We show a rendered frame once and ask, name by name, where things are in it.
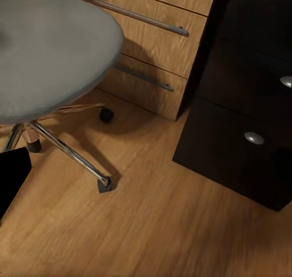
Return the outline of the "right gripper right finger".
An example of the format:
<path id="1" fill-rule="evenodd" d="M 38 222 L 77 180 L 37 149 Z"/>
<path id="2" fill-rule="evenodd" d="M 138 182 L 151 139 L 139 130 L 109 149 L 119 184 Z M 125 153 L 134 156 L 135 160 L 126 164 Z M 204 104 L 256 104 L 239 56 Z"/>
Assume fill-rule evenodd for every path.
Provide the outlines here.
<path id="1" fill-rule="evenodd" d="M 292 149 L 277 147 L 273 168 L 292 196 Z"/>

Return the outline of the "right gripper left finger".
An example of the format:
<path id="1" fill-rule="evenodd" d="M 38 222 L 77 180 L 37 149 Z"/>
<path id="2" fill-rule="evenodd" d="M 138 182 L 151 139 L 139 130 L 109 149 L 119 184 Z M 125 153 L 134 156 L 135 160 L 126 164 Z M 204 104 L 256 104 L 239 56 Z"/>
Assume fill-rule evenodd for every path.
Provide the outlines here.
<path id="1" fill-rule="evenodd" d="M 29 148 L 0 152 L 0 220 L 32 170 Z"/>

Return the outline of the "swivel chair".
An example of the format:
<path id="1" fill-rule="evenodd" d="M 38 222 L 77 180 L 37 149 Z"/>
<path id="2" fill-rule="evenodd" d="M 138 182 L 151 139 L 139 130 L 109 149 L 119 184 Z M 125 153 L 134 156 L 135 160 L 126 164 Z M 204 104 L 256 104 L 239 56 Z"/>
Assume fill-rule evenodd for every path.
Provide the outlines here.
<path id="1" fill-rule="evenodd" d="M 69 148 L 38 121 L 102 108 L 104 101 L 72 104 L 96 87 L 118 62 L 125 37 L 106 10 L 81 0 L 0 0 L 0 128 L 12 127 L 3 152 L 22 136 L 32 154 L 40 135 L 98 178 L 100 193 L 110 177 Z"/>

